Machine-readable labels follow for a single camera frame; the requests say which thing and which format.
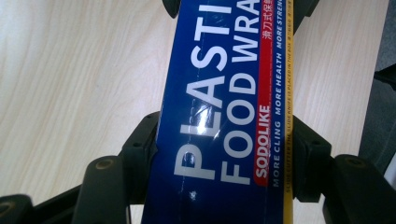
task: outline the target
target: table surface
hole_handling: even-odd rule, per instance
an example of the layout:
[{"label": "table surface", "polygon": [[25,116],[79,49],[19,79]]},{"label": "table surface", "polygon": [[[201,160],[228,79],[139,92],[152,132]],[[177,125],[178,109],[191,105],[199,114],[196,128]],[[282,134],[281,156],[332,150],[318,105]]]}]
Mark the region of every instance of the table surface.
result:
[{"label": "table surface", "polygon": [[[322,0],[295,34],[294,115],[333,155],[358,153],[388,2]],[[41,203],[117,155],[161,108],[176,22],[160,0],[1,1],[0,195]],[[321,205],[295,202],[294,222]]]}]

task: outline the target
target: plastic food wrap box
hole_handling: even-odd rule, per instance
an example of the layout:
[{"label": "plastic food wrap box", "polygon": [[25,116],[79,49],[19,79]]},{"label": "plastic food wrap box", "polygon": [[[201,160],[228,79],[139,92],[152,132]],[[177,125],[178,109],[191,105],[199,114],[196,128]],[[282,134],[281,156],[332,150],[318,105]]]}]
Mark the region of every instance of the plastic food wrap box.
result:
[{"label": "plastic food wrap box", "polygon": [[182,0],[142,223],[291,223],[292,1]]}]

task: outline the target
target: yellow stripe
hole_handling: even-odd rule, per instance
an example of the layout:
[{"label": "yellow stripe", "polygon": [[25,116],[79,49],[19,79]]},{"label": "yellow stripe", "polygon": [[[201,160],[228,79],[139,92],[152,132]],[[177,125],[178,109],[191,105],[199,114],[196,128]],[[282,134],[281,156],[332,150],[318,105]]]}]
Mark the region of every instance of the yellow stripe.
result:
[{"label": "yellow stripe", "polygon": [[286,5],[286,130],[285,130],[285,188],[284,223],[293,222],[292,193],[292,127],[293,127],[293,1]]}]

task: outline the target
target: light wood grain surface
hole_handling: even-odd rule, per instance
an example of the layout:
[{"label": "light wood grain surface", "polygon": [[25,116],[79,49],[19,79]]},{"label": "light wood grain surface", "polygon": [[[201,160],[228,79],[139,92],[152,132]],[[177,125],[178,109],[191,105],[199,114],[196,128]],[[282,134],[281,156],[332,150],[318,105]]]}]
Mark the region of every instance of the light wood grain surface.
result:
[{"label": "light wood grain surface", "polygon": [[[358,153],[387,6],[322,0],[295,35],[294,114],[333,155]],[[160,0],[0,1],[0,196],[44,202],[117,155],[161,108],[176,22]],[[324,222],[294,205],[295,223]]]}]

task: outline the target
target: blue box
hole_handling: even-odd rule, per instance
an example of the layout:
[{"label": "blue box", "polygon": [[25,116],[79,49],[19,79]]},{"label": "blue box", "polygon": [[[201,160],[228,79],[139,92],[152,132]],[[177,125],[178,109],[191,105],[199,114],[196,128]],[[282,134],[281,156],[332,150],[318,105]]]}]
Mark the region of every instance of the blue box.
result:
[{"label": "blue box", "polygon": [[182,0],[142,223],[291,223],[292,1]]}]

